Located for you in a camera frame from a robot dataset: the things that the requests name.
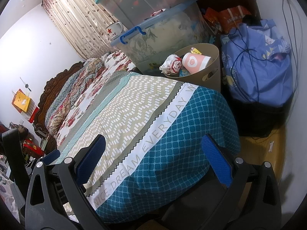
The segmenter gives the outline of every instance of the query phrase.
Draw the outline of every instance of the ceiling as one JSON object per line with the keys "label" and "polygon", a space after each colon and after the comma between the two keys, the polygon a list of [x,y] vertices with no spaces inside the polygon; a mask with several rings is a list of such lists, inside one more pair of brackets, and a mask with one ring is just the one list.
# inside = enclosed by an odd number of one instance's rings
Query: ceiling
{"label": "ceiling", "polygon": [[41,2],[42,0],[10,0],[0,15],[0,38],[16,21]]}

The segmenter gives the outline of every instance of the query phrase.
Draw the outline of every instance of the black zigzag trim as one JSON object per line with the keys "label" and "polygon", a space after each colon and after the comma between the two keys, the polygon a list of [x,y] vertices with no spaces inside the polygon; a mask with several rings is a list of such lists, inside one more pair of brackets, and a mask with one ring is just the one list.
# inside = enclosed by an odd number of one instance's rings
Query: black zigzag trim
{"label": "black zigzag trim", "polygon": [[153,124],[153,122],[160,116],[162,115],[163,112],[165,112],[165,110],[168,108],[168,106],[171,104],[171,102],[173,102],[173,100],[175,99],[175,97],[177,96],[179,90],[181,89],[181,87],[183,86],[183,83],[181,84],[181,86],[179,87],[178,91],[176,92],[176,94],[174,95],[174,97],[172,98],[172,100],[168,103],[168,105],[166,106],[166,108],[163,109],[163,111],[161,111],[155,118],[154,120],[151,122],[151,124],[149,125],[148,129],[146,130],[146,132],[144,133],[144,135],[142,136],[142,138],[140,138],[136,144],[133,146],[133,148],[130,150],[130,152],[124,157],[124,159],[122,161],[119,161],[119,163],[116,165],[116,167],[114,168],[114,170],[107,176],[107,178],[105,178],[103,180],[103,182],[94,190],[94,192],[90,193],[89,195],[87,195],[86,197],[90,197],[90,196],[93,196],[93,194],[101,187],[101,185],[104,183],[104,181],[108,178],[110,178],[110,176],[113,174],[113,172],[117,169],[118,165],[120,163],[122,163],[126,157],[131,153],[131,151],[134,150],[134,148],[136,147],[136,145],[143,139],[143,137],[146,135],[146,133],[148,132],[149,128],[151,127],[151,125]]}

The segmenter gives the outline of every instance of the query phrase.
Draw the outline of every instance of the gray fabric stripe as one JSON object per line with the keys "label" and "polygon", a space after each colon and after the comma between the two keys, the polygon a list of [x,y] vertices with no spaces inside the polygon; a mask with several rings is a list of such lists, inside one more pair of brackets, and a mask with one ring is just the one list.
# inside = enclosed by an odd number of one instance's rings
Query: gray fabric stripe
{"label": "gray fabric stripe", "polygon": [[73,136],[77,133],[77,131],[81,128],[87,118],[91,115],[91,113],[101,104],[101,102],[109,95],[113,89],[118,86],[122,77],[128,75],[126,71],[116,71],[112,74],[112,76],[108,79],[108,81],[104,84],[101,91],[95,98],[94,102],[91,106],[85,111],[83,116],[79,119],[76,125],[70,130],[67,134],[67,137],[63,141],[63,143],[58,147],[58,150],[62,153],[67,144],[71,141]]}
{"label": "gray fabric stripe", "polygon": [[89,188],[86,189],[85,196],[92,195],[99,187],[100,185],[108,178],[110,175],[115,171],[119,163],[121,163],[129,153],[134,149],[136,144],[144,137],[146,132],[148,131],[149,127],[152,125],[153,121],[162,114],[162,112],[165,111],[165,109],[169,106],[169,104],[173,101],[177,93],[179,92],[180,87],[182,86],[183,82],[178,81],[174,89],[170,92],[167,99],[161,104],[151,115],[148,122],[144,125],[144,127],[140,130],[140,132],[137,133],[137,135],[133,138],[130,144],[123,150],[123,152],[119,155],[118,158],[116,158],[111,166],[107,168],[107,170],[103,173],[101,177],[95,182],[95,184]]}

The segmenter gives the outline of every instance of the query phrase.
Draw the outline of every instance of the headboard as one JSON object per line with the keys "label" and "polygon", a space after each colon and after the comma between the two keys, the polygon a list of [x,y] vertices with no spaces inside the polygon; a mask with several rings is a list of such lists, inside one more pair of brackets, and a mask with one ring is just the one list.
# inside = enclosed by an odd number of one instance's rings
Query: headboard
{"label": "headboard", "polygon": [[[63,88],[65,82],[71,77],[75,72],[79,71],[83,67],[84,62],[75,63],[69,70],[64,70],[59,73],[55,78],[47,81],[47,84],[44,88],[43,94],[40,96],[40,101],[38,103],[39,110],[34,117],[33,125],[35,126],[35,133],[39,136],[36,131],[40,130],[45,133],[49,133],[45,126],[46,113],[56,99],[56,96],[59,94],[61,89]],[[54,138],[49,139],[45,152],[52,151],[56,148],[56,141]]]}

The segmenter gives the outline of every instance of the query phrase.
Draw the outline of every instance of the mint green fabric stripe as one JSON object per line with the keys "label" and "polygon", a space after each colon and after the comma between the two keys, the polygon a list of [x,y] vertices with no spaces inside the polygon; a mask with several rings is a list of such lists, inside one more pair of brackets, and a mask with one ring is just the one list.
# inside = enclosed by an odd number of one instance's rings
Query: mint green fabric stripe
{"label": "mint green fabric stripe", "polygon": [[73,146],[76,144],[78,139],[82,136],[82,134],[85,132],[86,128],[92,123],[92,121],[97,117],[97,115],[108,105],[108,103],[123,89],[128,81],[130,80],[130,77],[137,76],[138,73],[131,72],[127,76],[123,77],[120,80],[120,83],[110,94],[101,102],[101,104],[92,112],[92,114],[88,117],[88,119],[84,122],[84,124],[81,126],[81,128],[77,131],[77,133],[74,135],[74,137],[71,139],[71,141],[67,144],[63,152],[61,153],[60,157],[57,159],[55,164],[61,163],[65,157],[68,155],[68,153],[71,151]]}

